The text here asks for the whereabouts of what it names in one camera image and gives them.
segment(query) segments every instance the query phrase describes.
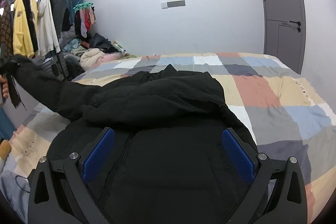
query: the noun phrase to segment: finger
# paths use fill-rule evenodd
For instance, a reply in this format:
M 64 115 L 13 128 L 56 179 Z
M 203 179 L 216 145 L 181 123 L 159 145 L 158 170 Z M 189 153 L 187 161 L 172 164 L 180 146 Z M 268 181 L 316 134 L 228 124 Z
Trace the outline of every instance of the finger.
M 8 94 L 8 93 L 4 93 L 4 94 L 3 94 L 3 97 L 4 97 L 5 99 L 8 99 L 9 94 Z

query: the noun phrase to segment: black down jacket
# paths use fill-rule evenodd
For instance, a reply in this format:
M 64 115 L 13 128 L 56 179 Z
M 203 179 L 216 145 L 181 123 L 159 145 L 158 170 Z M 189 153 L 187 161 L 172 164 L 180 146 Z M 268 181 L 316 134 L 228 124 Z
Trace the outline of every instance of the black down jacket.
M 169 65 L 100 87 L 61 82 L 26 58 L 14 59 L 17 82 L 71 121 L 49 159 L 65 159 L 104 127 L 114 129 L 115 146 L 88 186 L 116 224 L 220 224 L 248 188 L 221 134 L 231 127 L 255 151 L 256 145 L 209 73 Z

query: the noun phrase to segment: hand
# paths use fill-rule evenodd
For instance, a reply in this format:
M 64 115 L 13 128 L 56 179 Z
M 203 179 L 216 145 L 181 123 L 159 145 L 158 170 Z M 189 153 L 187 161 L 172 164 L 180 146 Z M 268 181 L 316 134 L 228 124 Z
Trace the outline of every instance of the hand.
M 2 78 L 2 76 L 0 75 L 0 83 L 2 84 L 2 94 L 3 97 L 5 99 L 8 98 L 9 94 L 8 94 L 8 83 L 7 83 L 7 79 L 6 78 Z

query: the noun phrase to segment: white wall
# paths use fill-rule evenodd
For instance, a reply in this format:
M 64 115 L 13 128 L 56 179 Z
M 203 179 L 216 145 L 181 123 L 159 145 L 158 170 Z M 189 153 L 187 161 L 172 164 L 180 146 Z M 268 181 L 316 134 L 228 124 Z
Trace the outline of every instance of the white wall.
M 336 112 L 336 0 L 304 0 L 306 50 L 302 76 Z
M 177 52 L 263 53 L 263 0 L 87 0 L 97 31 L 140 56 Z

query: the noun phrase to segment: white hoodie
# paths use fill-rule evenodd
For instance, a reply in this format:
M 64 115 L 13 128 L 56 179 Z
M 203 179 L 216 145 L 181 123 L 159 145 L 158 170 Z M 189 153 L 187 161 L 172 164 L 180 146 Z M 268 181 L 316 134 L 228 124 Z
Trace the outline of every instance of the white hoodie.
M 50 0 L 40 0 L 38 5 L 36 36 L 40 56 L 45 56 L 48 52 L 52 51 L 54 46 L 56 52 L 60 52 Z

